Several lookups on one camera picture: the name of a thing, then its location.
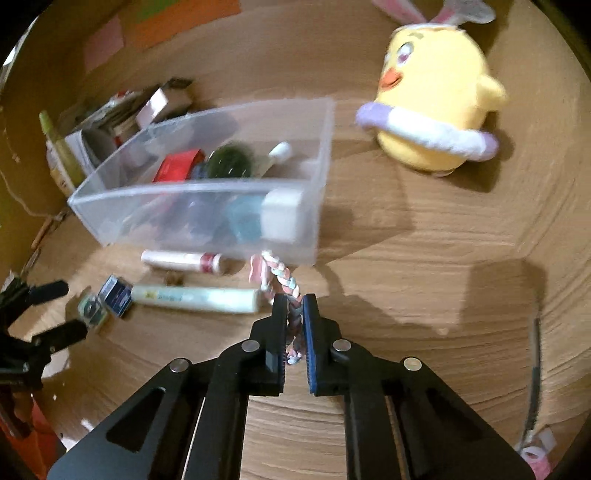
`red box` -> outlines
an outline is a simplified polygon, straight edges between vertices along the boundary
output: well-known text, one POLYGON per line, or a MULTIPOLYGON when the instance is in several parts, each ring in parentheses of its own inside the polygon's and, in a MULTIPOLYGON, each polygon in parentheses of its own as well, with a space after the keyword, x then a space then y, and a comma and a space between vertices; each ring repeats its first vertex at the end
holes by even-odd
POLYGON ((201 149, 166 155, 152 182, 185 181, 192 168, 203 160, 205 153, 201 149))

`small blue box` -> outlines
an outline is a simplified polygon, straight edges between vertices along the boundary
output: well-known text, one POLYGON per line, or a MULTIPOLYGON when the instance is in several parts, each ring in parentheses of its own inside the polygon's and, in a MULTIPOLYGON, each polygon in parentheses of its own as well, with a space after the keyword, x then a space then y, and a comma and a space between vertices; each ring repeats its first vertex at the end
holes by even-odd
POLYGON ((111 275, 99 292, 99 298, 118 317, 122 317, 131 305, 132 285, 123 278, 111 275))

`white tube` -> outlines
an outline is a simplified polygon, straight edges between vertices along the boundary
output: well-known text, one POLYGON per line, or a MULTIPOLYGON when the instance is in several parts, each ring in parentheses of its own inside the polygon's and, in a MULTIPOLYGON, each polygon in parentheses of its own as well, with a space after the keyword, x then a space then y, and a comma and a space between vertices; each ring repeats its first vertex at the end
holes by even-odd
POLYGON ((136 285, 131 289, 135 303, 207 312, 256 313, 259 310, 256 288, 202 288, 136 285))
POLYGON ((222 254, 167 252, 144 250, 142 262, 168 270, 193 271, 223 275, 228 270, 228 260, 222 254))

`pink paper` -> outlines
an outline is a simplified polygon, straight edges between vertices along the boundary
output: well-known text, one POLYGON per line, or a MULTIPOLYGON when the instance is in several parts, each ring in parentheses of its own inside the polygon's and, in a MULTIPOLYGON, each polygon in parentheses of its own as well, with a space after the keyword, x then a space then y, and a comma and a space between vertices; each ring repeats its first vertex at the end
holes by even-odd
POLYGON ((104 64, 124 47, 123 30, 119 15, 93 33, 84 45, 86 73, 104 64))

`small box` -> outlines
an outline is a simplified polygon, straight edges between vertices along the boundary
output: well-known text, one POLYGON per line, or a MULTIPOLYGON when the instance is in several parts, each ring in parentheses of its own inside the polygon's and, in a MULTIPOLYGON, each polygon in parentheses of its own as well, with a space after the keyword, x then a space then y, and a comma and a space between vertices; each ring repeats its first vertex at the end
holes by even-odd
POLYGON ((99 298, 118 317, 122 317, 131 305, 132 285, 123 278, 111 275, 99 292, 99 298))
POLYGON ((201 149, 166 155, 153 182, 185 181, 191 174, 193 167, 203 160, 205 160, 205 153, 201 149))
POLYGON ((140 129, 144 129, 149 124, 160 122, 168 116, 185 113, 192 103, 185 90, 161 87, 138 112, 135 121, 140 129))

